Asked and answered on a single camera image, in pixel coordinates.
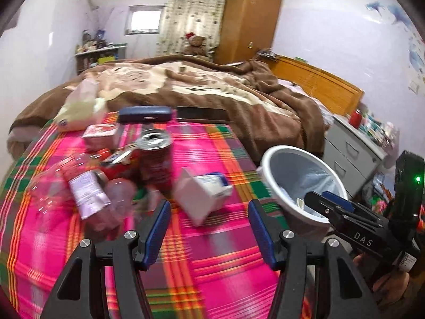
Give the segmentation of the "person's right hand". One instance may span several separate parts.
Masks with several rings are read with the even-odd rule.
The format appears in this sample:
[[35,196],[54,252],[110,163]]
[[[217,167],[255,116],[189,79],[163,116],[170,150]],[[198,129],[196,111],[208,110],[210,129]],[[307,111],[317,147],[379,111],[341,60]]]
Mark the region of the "person's right hand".
[[396,303],[402,298],[409,285],[410,275],[399,269],[379,278],[372,286],[378,305]]

